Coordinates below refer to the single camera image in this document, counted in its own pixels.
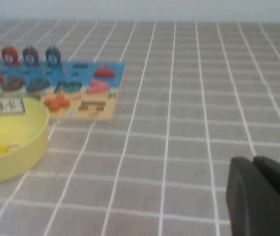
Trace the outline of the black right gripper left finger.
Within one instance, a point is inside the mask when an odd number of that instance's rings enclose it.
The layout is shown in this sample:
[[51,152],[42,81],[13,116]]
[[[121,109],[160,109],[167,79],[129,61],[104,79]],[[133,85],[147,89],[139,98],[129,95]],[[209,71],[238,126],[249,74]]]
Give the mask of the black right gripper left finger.
[[234,236],[280,236],[280,194],[245,157],[230,161],[226,203]]

